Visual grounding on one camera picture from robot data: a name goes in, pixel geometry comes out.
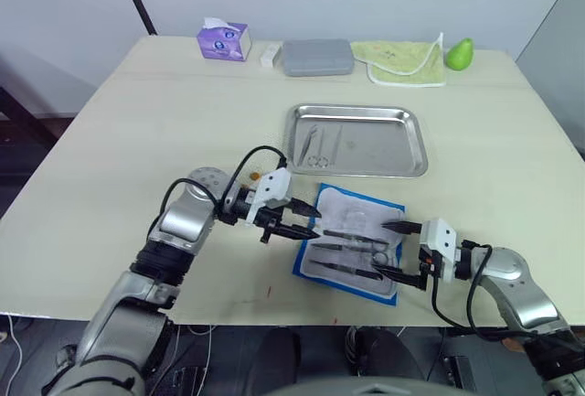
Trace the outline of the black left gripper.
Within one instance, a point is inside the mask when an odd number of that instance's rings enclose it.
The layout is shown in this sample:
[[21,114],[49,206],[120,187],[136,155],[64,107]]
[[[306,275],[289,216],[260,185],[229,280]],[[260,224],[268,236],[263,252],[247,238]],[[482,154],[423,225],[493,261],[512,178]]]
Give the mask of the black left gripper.
[[289,240],[312,240],[318,239],[320,234],[306,227],[298,225],[282,225],[282,215],[285,209],[290,208],[295,215],[306,218],[321,218],[319,210],[305,201],[292,198],[290,206],[285,204],[278,208],[262,207],[257,211],[253,224],[263,229],[260,242],[268,243],[272,235],[283,237]]

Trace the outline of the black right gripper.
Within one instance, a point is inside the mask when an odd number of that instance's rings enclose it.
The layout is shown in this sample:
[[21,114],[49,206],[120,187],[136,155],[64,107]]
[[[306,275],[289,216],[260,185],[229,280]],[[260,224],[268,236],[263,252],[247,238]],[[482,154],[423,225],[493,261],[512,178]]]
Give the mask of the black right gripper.
[[[381,227],[399,234],[420,234],[422,224],[406,220],[397,220],[382,223]],[[430,277],[436,278],[437,276],[441,276],[441,254],[437,251],[427,252],[420,249],[419,261],[419,274],[404,273],[400,268],[387,265],[375,265],[374,269],[393,282],[405,284],[425,291]]]

